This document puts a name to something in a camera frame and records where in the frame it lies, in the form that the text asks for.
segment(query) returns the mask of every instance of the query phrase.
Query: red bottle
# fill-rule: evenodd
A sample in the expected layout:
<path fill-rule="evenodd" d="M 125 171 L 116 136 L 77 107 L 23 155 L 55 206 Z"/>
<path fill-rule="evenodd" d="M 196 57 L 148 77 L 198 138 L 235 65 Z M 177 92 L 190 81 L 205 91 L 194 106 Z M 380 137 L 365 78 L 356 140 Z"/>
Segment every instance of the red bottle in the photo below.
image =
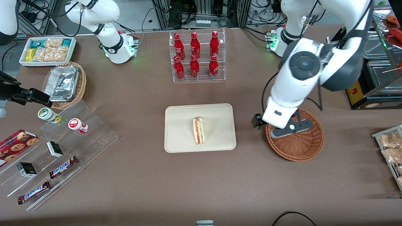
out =
<path fill-rule="evenodd" d="M 180 62 L 180 58 L 178 56 L 174 56 L 174 72 L 176 73 L 177 79 L 183 80 L 184 79 L 184 67 L 183 64 Z"/>
<path fill-rule="evenodd" d="M 186 59 L 186 54 L 184 53 L 184 45 L 180 40 L 180 35 L 178 33 L 174 34 L 174 51 L 176 55 L 180 57 L 180 60 Z"/>
<path fill-rule="evenodd" d="M 211 42 L 209 43 L 209 54 L 212 57 L 214 54 L 218 55 L 219 53 L 219 40 L 218 40 L 218 32 L 213 31 L 212 32 L 212 39 Z"/>
<path fill-rule="evenodd" d="M 191 76 L 193 78 L 198 78 L 200 72 L 200 64 L 198 63 L 197 57 L 195 55 L 191 55 L 190 68 L 191 68 Z"/>
<path fill-rule="evenodd" d="M 216 61 L 216 55 L 211 57 L 211 62 L 209 63 L 209 77 L 215 79 L 218 77 L 218 62 Z"/>
<path fill-rule="evenodd" d="M 201 57 L 201 47 L 200 47 L 200 41 L 198 41 L 197 38 L 197 32 L 191 32 L 191 54 L 195 55 L 197 59 Z"/>

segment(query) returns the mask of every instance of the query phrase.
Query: brown tablecloth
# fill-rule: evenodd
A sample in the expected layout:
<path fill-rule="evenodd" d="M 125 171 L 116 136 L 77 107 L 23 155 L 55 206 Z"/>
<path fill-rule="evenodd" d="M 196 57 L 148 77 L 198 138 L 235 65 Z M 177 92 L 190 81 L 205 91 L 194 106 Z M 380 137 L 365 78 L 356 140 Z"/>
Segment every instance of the brown tablecloth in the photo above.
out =
<path fill-rule="evenodd" d="M 311 26 L 306 37 L 323 42 L 339 27 Z M 400 193 L 371 137 L 402 124 L 401 110 L 352 111 L 344 91 L 323 90 L 323 112 L 311 102 L 302 105 L 322 124 L 323 150 L 311 161 L 289 162 L 250 123 L 261 112 L 262 88 L 280 58 L 248 33 L 226 29 L 226 81 L 174 84 L 168 35 L 147 33 L 138 57 L 122 65 L 105 57 L 95 36 L 76 37 L 74 61 L 88 78 L 84 99 L 121 137 L 33 212 L 0 190 L 1 226 L 189 226 L 205 219 L 216 226 L 260 226 L 287 210 L 302 212 L 317 225 L 401 225 L 402 201 L 385 199 Z M 40 89 L 48 71 L 22 66 L 17 78 L 23 87 Z M 316 91 L 310 96 L 317 99 Z M 165 109 L 211 103 L 233 106 L 237 147 L 165 152 Z M 44 124 L 36 116 L 38 104 L 6 107 L 1 140 Z M 310 225 L 296 215 L 277 225 L 291 224 Z"/>

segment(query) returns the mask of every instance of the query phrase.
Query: wicker basket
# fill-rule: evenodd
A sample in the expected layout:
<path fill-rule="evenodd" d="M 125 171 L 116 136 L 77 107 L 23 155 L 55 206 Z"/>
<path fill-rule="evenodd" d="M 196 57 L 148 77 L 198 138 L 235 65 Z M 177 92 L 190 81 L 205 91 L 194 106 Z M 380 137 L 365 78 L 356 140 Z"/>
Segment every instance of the wicker basket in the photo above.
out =
<path fill-rule="evenodd" d="M 324 145 L 324 131 L 321 124 L 314 115 L 303 108 L 299 108 L 302 119 L 310 119 L 313 126 L 299 133 L 287 135 L 280 138 L 271 137 L 273 125 L 265 127 L 265 135 L 272 149 L 285 159 L 301 162 L 307 161 L 317 156 Z"/>
<path fill-rule="evenodd" d="M 80 73 L 78 75 L 78 82 L 77 82 L 77 88 L 76 88 L 76 93 L 75 93 L 74 99 L 70 102 L 53 102 L 52 108 L 56 108 L 56 109 L 60 109 L 60 110 L 64 110 L 71 105 L 77 104 L 82 99 L 82 96 L 84 95 L 84 92 L 85 92 L 85 86 L 86 86 L 86 75 L 85 75 L 85 71 L 82 69 L 82 67 L 75 62 L 63 63 L 60 65 L 57 65 L 56 67 L 66 67 L 66 66 L 77 67 L 80 70 Z M 47 84 L 47 80 L 49 79 L 49 75 L 50 75 L 50 71 L 46 76 L 45 82 L 43 83 L 42 92 L 45 91 L 45 87 Z"/>

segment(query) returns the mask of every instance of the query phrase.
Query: sandwich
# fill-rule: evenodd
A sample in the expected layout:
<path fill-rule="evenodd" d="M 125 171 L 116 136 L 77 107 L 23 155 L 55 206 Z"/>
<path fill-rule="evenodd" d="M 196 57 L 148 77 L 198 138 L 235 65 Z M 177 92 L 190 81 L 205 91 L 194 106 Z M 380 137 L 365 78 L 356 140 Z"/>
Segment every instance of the sandwich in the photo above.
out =
<path fill-rule="evenodd" d="M 195 117 L 193 119 L 193 131 L 196 144 L 205 143 L 204 133 L 204 119 L 202 117 Z"/>

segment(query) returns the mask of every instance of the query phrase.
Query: cookie box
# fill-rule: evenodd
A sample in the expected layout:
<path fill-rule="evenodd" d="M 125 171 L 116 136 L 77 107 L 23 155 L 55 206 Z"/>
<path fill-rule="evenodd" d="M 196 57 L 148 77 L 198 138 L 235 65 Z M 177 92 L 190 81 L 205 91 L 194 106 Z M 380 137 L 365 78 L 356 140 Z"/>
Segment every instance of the cookie box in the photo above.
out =
<path fill-rule="evenodd" d="M 18 130 L 0 142 L 0 167 L 39 141 L 36 134 Z"/>

